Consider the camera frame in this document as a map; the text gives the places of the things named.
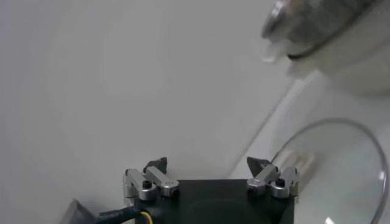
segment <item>white surface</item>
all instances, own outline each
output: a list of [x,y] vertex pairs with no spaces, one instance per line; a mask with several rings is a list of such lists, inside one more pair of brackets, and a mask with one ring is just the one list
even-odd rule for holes
[[[272,159],[280,147],[299,129],[323,118],[346,117],[370,128],[390,161],[390,97],[362,98],[334,89],[331,82],[315,72],[295,82],[275,114],[258,135],[231,178],[247,178],[246,157]],[[389,202],[380,223],[390,220]]]
[[[272,159],[297,130],[328,117],[345,117],[370,128],[390,161],[389,5],[382,1],[323,51],[290,67],[294,75],[309,76],[295,82],[231,178],[250,177],[247,156]],[[380,223],[389,222],[388,199]]]
[[225,177],[290,84],[260,62],[271,4],[2,1],[0,222],[118,208],[123,170],[161,156]]

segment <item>screw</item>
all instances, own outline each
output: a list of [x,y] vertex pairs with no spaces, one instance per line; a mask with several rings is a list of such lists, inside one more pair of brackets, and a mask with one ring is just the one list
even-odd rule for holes
[[142,182],[142,188],[143,189],[150,189],[150,188],[152,188],[152,182],[151,181],[149,181],[149,180],[145,180],[145,181],[143,181]]
[[275,181],[275,184],[278,187],[285,187],[286,186],[286,182],[284,181],[284,179],[280,179],[280,178]]

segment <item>transparent glass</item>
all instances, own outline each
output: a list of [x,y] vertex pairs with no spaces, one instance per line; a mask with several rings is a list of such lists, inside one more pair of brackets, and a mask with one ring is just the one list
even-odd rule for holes
[[388,168],[378,141],[362,125],[345,119],[311,124],[272,162],[300,173],[294,223],[369,224],[380,218]]

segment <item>metal rim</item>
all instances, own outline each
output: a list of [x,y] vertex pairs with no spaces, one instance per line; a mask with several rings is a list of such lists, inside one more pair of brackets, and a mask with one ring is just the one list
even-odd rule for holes
[[375,135],[373,134],[373,132],[370,131],[367,127],[365,127],[363,124],[361,124],[361,123],[359,123],[357,121],[353,121],[353,120],[342,118],[342,117],[323,119],[323,120],[319,120],[317,122],[314,122],[312,124],[309,124],[309,125],[305,126],[304,128],[300,129],[291,138],[289,138],[288,141],[286,143],[284,143],[283,146],[281,147],[281,149],[275,154],[275,156],[273,157],[271,162],[274,163],[276,157],[278,157],[279,154],[282,151],[284,151],[284,149],[286,149],[286,146],[291,141],[293,141],[297,137],[299,137],[302,133],[305,133],[306,131],[308,131],[308,130],[314,128],[314,127],[317,127],[317,126],[320,126],[320,125],[324,125],[324,124],[346,124],[346,125],[353,126],[353,127],[357,128],[358,130],[362,131],[364,134],[366,134],[371,139],[372,143],[375,145],[375,147],[377,149],[377,152],[379,154],[380,160],[381,160],[382,170],[385,173],[385,177],[384,177],[384,180],[383,180],[382,193],[381,193],[381,200],[379,202],[377,211],[375,212],[374,217],[372,218],[372,221],[371,221],[370,224],[378,223],[379,220],[380,220],[380,217],[381,217],[381,215],[383,213],[383,210],[385,208],[386,200],[387,200],[387,197],[388,197],[388,194],[389,194],[389,189],[388,189],[389,168],[388,168],[386,155],[385,155],[385,153],[384,153],[380,143],[378,142],[378,140],[375,137]]

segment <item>white wall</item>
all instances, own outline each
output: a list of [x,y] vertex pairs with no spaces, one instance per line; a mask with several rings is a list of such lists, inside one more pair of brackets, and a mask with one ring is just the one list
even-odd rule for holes
[[0,222],[122,206],[121,175],[168,156],[223,178],[284,95],[264,65],[272,0],[0,3]]

